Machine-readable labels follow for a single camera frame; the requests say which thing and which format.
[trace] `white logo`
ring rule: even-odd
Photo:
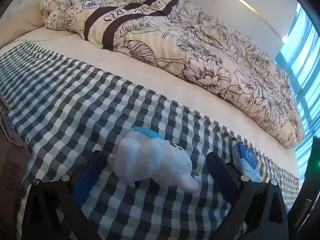
[[[250,152],[249,150],[247,150],[247,158],[248,158],[250,161],[253,161],[253,160],[254,160],[254,156],[253,156],[252,152]]]

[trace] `curtain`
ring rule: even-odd
[[[305,139],[295,148],[301,183],[304,181],[313,136],[320,136],[319,57],[319,35],[298,4],[297,14],[275,62],[289,75],[305,130]]]

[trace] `screw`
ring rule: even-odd
[[[275,179],[271,180],[271,184],[277,186],[278,185],[278,181],[276,181]]]
[[[249,177],[247,175],[242,175],[241,180],[247,182],[249,181]]]
[[[70,176],[69,175],[63,175],[62,177],[61,177],[61,180],[62,181],[68,181],[70,179]]]
[[[37,185],[39,182],[40,182],[39,179],[35,179],[35,180],[32,182],[32,184]]]

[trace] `plush toy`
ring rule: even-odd
[[[135,187],[135,181],[152,178],[161,186],[179,186],[186,192],[199,190],[184,149],[144,127],[132,128],[120,141],[114,172],[130,187]]]

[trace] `checkered cloth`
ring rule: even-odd
[[[110,164],[81,210],[108,239],[209,239],[230,209],[204,165],[215,151],[229,162],[241,142],[254,150],[264,182],[275,178],[291,206],[299,179],[251,143],[199,112],[140,85],[27,41],[0,57],[0,91],[12,125],[32,153],[20,191],[18,237],[31,182],[72,174],[94,150],[116,155],[131,127],[150,128],[178,143],[199,171],[201,190],[185,193],[151,179],[127,187]],[[245,225],[239,231],[243,233]]]

